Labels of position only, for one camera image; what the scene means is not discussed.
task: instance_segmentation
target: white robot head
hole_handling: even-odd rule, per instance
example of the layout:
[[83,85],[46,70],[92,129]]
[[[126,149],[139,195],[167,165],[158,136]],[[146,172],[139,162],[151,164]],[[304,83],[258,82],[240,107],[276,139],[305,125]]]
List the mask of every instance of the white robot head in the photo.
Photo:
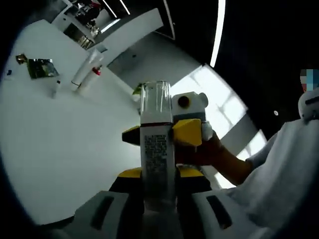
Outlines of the white robot head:
[[188,92],[175,95],[171,102],[174,122],[184,119],[206,120],[205,108],[208,106],[208,98],[205,93]]
[[303,93],[298,109],[300,117],[305,121],[319,119],[319,87]]

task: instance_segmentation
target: bottle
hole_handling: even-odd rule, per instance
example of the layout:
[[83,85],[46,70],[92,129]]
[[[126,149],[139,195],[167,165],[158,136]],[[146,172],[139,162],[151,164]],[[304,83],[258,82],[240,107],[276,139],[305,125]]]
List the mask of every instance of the bottle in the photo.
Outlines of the bottle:
[[53,91],[52,91],[52,98],[53,99],[56,97],[56,94],[57,94],[57,92],[59,91],[60,88],[61,88],[61,81],[57,80],[55,85],[54,85]]
[[101,68],[102,65],[100,65],[99,67],[93,67],[92,71],[90,71],[86,77],[83,79],[82,83],[80,84],[80,86],[78,87],[78,89],[76,90],[77,93],[83,93],[84,91],[86,91],[94,81],[96,81],[100,75],[101,75]]
[[141,165],[145,207],[171,212],[176,207],[174,145],[170,85],[165,81],[142,85]]
[[76,91],[80,86],[81,82],[84,80],[84,76],[89,72],[92,67],[99,65],[103,60],[104,56],[98,50],[94,49],[90,55],[85,59],[85,61],[80,66],[79,70],[73,77],[71,81],[71,90]]

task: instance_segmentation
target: white tube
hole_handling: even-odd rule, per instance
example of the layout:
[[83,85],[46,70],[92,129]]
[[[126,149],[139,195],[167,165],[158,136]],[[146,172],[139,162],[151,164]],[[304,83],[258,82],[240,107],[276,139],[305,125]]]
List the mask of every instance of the white tube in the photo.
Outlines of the white tube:
[[100,75],[100,69],[102,66],[98,67],[98,68],[93,68],[92,71],[90,71],[86,77],[83,79],[82,83],[80,84],[80,86],[78,87],[78,89],[76,90],[77,93],[83,93],[84,91],[86,91],[94,81],[96,81]]
[[97,66],[104,56],[97,49],[94,49],[90,55],[85,59],[85,61],[80,66],[79,70],[73,77],[71,81],[71,89],[75,91],[83,81],[83,78],[91,71],[92,67]]

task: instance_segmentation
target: black ceiling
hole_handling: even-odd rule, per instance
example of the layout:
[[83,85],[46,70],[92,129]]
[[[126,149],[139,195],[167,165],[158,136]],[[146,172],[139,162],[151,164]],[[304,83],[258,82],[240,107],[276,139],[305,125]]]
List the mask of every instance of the black ceiling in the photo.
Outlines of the black ceiling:
[[[172,37],[162,0],[125,0],[131,11],[157,7]],[[300,70],[311,68],[300,29],[298,3],[288,0],[226,1],[225,20],[214,70],[248,107],[255,125],[270,138],[282,124],[299,118]],[[174,43],[200,63],[210,63],[218,0],[167,0]]]

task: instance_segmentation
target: ceiling light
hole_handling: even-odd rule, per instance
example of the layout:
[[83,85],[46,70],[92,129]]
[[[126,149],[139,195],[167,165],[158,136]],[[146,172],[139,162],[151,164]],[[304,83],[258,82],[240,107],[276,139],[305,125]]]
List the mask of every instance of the ceiling light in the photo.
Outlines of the ceiling light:
[[175,40],[174,25],[173,25],[173,21],[171,19],[170,13],[169,13],[169,7],[168,7],[168,4],[167,4],[166,0],[163,0],[163,2],[164,2],[164,6],[165,6],[165,9],[166,9],[167,16],[168,16],[168,21],[169,21],[169,25],[170,25],[170,29],[171,29],[172,38],[173,38],[173,40]]
[[216,34],[215,34],[213,53],[211,54],[211,59],[210,59],[210,66],[211,67],[215,66],[216,59],[217,59],[217,54],[218,54],[220,40],[221,40],[221,33],[223,31],[225,7],[226,7],[226,0],[218,0]]
[[121,4],[123,5],[123,7],[125,8],[126,12],[128,13],[128,15],[131,15],[130,11],[128,10],[128,8],[125,6],[124,2],[122,0],[120,0]]
[[102,30],[101,30],[101,33],[105,32],[107,29],[109,29],[111,26],[113,26],[115,23],[117,23],[120,19],[116,19],[114,21],[112,21],[109,25],[107,25],[106,27],[104,27]]
[[111,13],[114,15],[114,17],[116,17],[117,18],[117,16],[116,16],[116,14],[113,12],[113,10],[110,8],[110,6],[106,3],[106,1],[104,1],[104,0],[102,0],[104,3],[105,3],[105,5],[108,7],[108,9],[111,11]]

